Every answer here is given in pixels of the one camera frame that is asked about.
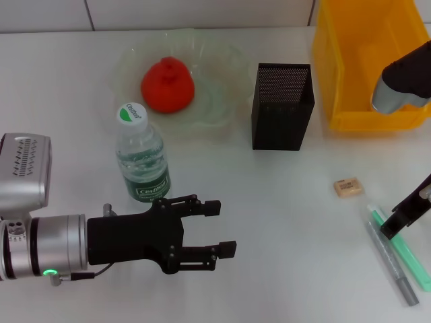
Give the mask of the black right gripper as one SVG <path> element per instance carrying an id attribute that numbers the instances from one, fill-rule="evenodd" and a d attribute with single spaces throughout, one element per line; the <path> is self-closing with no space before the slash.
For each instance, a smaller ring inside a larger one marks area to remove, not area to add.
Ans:
<path id="1" fill-rule="evenodd" d="M 382 224 L 380 231 L 388 240 L 392 240 L 405 226 L 410 226 L 430 209 L 428 195 L 423 192 L 426 188 L 430 188 L 430 176 L 402 200 Z"/>

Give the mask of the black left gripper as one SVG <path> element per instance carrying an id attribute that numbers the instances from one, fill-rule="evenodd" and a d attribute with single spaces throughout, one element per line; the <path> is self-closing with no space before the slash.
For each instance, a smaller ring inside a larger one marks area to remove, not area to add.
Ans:
<path id="1" fill-rule="evenodd" d="M 218 216 L 219 200 L 201 202 L 196 194 L 160 199 L 145 213 L 91 218 L 87 221 L 90 265 L 152 260 L 163 273 L 214 271 L 217 259 L 234 258 L 236 241 L 182 247 L 181 217 Z"/>

